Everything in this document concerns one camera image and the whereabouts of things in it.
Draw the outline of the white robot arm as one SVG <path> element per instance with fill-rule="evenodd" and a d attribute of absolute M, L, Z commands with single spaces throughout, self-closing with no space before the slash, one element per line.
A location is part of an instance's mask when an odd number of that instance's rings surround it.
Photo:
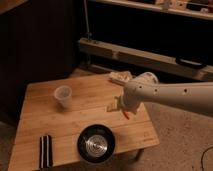
<path fill-rule="evenodd" d="M 120 105 L 136 112 L 141 102 L 154 102 L 213 117 L 213 82 L 162 84 L 155 74 L 145 72 L 123 88 Z"/>

